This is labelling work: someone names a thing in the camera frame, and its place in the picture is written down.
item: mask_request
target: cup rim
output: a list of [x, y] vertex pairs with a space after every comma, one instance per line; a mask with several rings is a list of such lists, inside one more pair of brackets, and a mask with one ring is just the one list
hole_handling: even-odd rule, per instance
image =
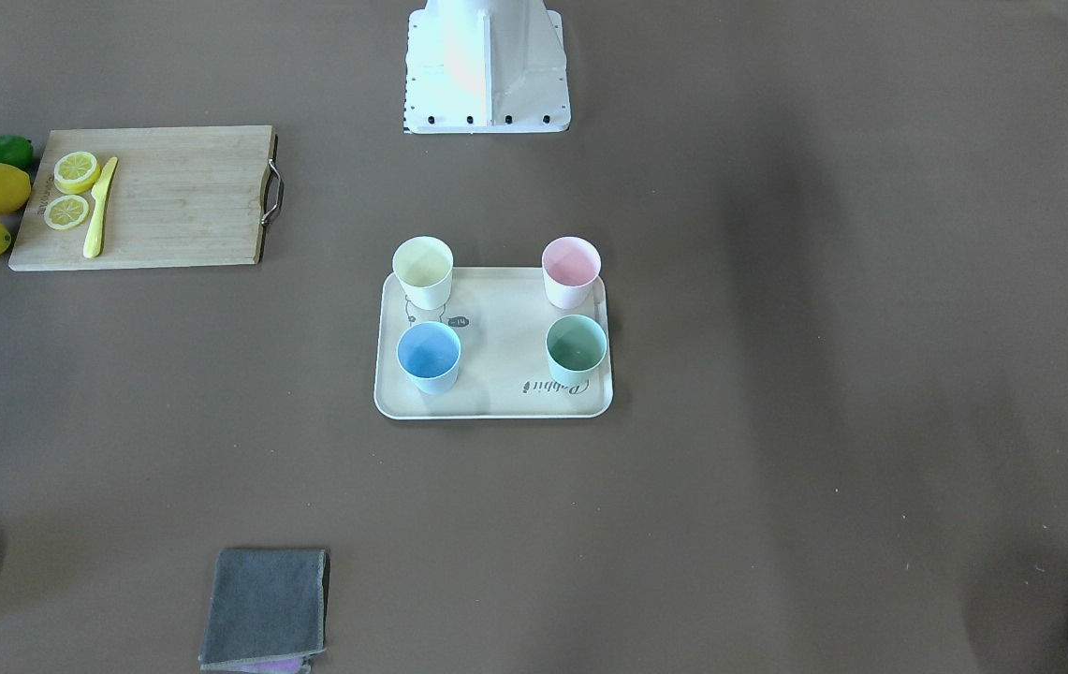
[[[400, 273], [400, 269], [396, 269], [396, 257], [397, 255], [400, 255], [400, 249], [405, 248], [406, 246], [417, 245], [419, 242], [435, 244], [436, 246], [441, 248], [444, 252], [446, 252], [446, 256], [450, 257], [450, 263], [446, 266], [446, 273], [443, 273], [443, 276], [439, 278], [438, 281], [435, 281], [428, 285], [418, 285], [417, 283], [409, 283], [408, 281], [405, 280], [405, 278]], [[447, 278], [451, 277], [451, 273], [453, 272], [455, 272], [455, 251], [452, 251], [450, 245], [447, 245], [446, 241], [443, 241], [442, 239], [437, 238], [436, 236], [422, 234], [421, 236], [413, 236], [412, 238], [406, 238], [405, 241], [402, 241], [400, 245], [396, 247], [396, 251], [392, 252], [392, 273], [395, 273], [396, 280], [404, 285], [410, 285], [412, 287], [421, 287], [422, 289], [426, 289], [426, 287], [433, 287], [439, 285], [440, 283], [443, 283], [444, 281], [447, 280]]]
[[[563, 323], [564, 320], [569, 320], [571, 323], [578, 323], [579, 320], [582, 320], [584, 322], [585, 325], [588, 326], [588, 328], [595, 328], [597, 329], [599, 334], [601, 334], [601, 338], [602, 340], [604, 340], [604, 343], [602, 343], [601, 352], [599, 352], [599, 357], [597, 357], [596, 363], [593, 364], [593, 366], [584, 367], [584, 370], [576, 370], [576, 367], [568, 367], [565, 366], [563, 363], [559, 362], [559, 359], [554, 358], [554, 355], [550, 352], [550, 332], [555, 328], [556, 325]], [[560, 367], [562, 367], [564, 371], [575, 372], [575, 373], [591, 372], [596, 370], [598, 366], [601, 365], [602, 362], [604, 362], [604, 357], [607, 357], [608, 355], [608, 333], [604, 332], [604, 326], [601, 326], [601, 324], [599, 324], [595, 318], [593, 318], [593, 316], [572, 313], [565, 316], [560, 316], [559, 319], [555, 319], [554, 323], [550, 324], [550, 328], [546, 329], [546, 338], [545, 340], [541, 341], [541, 345], [543, 348], [546, 349], [547, 357], [549, 357], [552, 361], [554, 361], [554, 363], [557, 364]]]
[[[554, 275], [550, 273], [546, 269], [546, 254], [547, 254], [547, 252], [550, 251], [550, 248], [552, 246], [554, 246], [555, 244], [559, 244], [559, 242], [563, 242], [563, 241], [571, 241], [571, 242], [575, 242], [575, 244], [582, 244], [582, 245], [584, 245], [587, 248], [587, 251], [591, 253], [591, 255], [593, 255], [595, 257], [595, 260], [596, 260], [596, 273], [594, 273], [593, 277], [588, 278], [588, 280], [586, 282], [580, 283], [580, 284], [576, 284], [576, 285], [571, 285], [571, 283], [564, 283], [564, 282], [559, 281], [557, 278], [554, 278]], [[602, 265], [602, 262], [604, 262], [604, 261], [601, 260], [601, 252], [597, 251], [596, 246], [593, 242], [588, 241], [588, 239], [582, 238], [581, 236], [560, 236], [560, 238], [555, 238], [554, 241], [550, 241], [549, 244], [546, 245], [545, 248], [541, 249], [541, 272], [545, 273], [546, 277], [549, 278], [550, 281], [555, 282], [559, 285], [563, 285], [564, 287], [585, 287], [585, 286], [588, 286], [588, 285], [591, 285], [593, 283], [596, 283], [597, 278], [599, 278], [601, 276], [601, 265]]]
[[[455, 340], [455, 362], [452, 362], [451, 366], [446, 367], [446, 370], [439, 373], [439, 375], [433, 375], [433, 376], [414, 375], [413, 373], [409, 372], [409, 367], [405, 367], [405, 362], [400, 359], [400, 345], [403, 342], [405, 342], [405, 338], [408, 336], [410, 332], [413, 332], [414, 329], [418, 329], [422, 325], [430, 326], [429, 329], [436, 329], [436, 331], [440, 333], [450, 334], [450, 336], [452, 336], [453, 340]], [[423, 320], [421, 323], [415, 323], [409, 326], [409, 329], [406, 329], [405, 333], [402, 333], [400, 339], [397, 340], [396, 342], [396, 362], [397, 364], [399, 364], [400, 371], [405, 372], [406, 375], [412, 376], [413, 379], [420, 379], [422, 381], [433, 381], [435, 379], [439, 379], [441, 378], [441, 376], [446, 376], [451, 371], [455, 370], [455, 367], [458, 366], [460, 360], [462, 360], [462, 341], [458, 336], [458, 332], [455, 332], [455, 329], [452, 328], [450, 325], [446, 325], [439, 320]]]

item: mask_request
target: cutting board handle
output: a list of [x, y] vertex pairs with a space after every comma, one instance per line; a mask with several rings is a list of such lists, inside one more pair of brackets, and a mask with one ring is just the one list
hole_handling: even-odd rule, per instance
[[271, 175], [277, 178], [277, 199], [276, 203], [268, 208], [268, 192], [263, 193], [263, 217], [260, 218], [260, 226], [267, 228], [271, 224], [273, 219], [277, 219], [277, 214], [280, 213], [280, 206], [284, 203], [284, 178], [281, 178], [280, 171], [277, 170], [277, 159], [273, 157], [268, 158], [268, 170], [271, 171]]

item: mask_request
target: folded cloth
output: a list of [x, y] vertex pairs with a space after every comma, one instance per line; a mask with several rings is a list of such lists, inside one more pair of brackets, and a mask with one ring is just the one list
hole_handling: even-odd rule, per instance
[[295, 674], [325, 649], [324, 549], [217, 555], [201, 670]]

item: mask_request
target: wooden cutting board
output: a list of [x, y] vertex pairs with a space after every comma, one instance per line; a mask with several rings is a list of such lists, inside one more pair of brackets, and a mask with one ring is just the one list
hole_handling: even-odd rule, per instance
[[[11, 269], [135, 269], [255, 264], [264, 192], [276, 153], [269, 126], [95, 128], [51, 131], [13, 242]], [[60, 157], [87, 150], [105, 164], [117, 157], [106, 206], [101, 254], [83, 254], [88, 221], [56, 231], [42, 219], [62, 195]], [[84, 192], [89, 207], [93, 197]]]

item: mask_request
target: yellow knife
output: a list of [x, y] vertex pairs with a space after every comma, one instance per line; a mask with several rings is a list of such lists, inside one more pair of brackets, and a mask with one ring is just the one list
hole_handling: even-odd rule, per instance
[[84, 256], [95, 257], [101, 252], [101, 230], [105, 226], [105, 201], [110, 197], [110, 182], [113, 181], [113, 170], [117, 167], [117, 157], [111, 157], [105, 162], [101, 177], [93, 184], [93, 219], [88, 223], [88, 234], [84, 235]]

